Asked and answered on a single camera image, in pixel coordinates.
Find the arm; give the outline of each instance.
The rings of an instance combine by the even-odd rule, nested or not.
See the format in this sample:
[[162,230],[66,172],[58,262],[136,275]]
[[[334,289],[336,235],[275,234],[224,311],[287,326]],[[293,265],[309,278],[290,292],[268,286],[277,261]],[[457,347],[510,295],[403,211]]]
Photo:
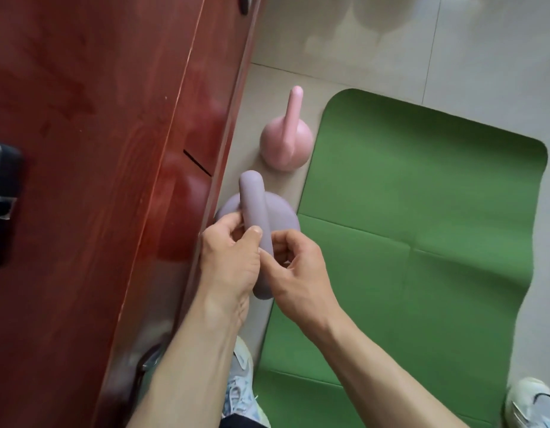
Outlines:
[[277,304],[321,350],[367,427],[467,428],[340,308],[315,242],[274,232],[273,251],[260,254]]
[[220,423],[233,348],[259,273],[261,230],[235,242],[241,214],[226,215],[202,235],[202,276],[193,304],[158,365],[128,428]]

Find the shoe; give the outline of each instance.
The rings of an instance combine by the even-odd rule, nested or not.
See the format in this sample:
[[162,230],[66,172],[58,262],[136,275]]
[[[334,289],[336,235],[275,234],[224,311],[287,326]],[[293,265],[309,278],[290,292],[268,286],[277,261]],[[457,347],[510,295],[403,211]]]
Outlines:
[[[537,405],[539,398],[548,400],[547,414]],[[505,421],[509,428],[550,428],[550,388],[531,377],[519,381],[507,393]]]
[[243,339],[237,337],[221,416],[225,418],[232,414],[239,414],[271,428],[267,416],[259,407],[255,395],[253,395],[252,386],[253,358]]

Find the left hand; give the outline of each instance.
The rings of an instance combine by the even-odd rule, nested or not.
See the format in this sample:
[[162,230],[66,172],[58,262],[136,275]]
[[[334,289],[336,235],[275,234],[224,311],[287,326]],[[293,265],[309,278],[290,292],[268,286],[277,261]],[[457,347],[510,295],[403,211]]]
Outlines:
[[249,294],[259,275],[263,234],[252,226],[240,238],[242,223],[241,212],[230,213],[203,232],[199,288],[223,314],[235,315],[239,326],[247,317]]

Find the right hand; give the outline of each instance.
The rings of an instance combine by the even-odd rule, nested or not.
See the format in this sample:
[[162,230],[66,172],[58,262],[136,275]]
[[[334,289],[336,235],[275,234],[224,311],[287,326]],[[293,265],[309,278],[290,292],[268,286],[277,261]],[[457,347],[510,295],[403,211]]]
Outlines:
[[313,339],[341,312],[321,248],[297,230],[274,231],[271,239],[274,257],[260,249],[261,271],[281,311]]

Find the yoga mat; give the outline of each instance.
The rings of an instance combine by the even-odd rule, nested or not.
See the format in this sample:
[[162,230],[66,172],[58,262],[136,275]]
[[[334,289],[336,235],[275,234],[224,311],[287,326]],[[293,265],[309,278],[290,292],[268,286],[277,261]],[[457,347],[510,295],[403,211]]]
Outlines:
[[[532,278],[545,146],[355,89],[328,103],[299,207],[343,309],[473,428],[496,426]],[[361,427],[277,306],[254,382],[274,427]]]

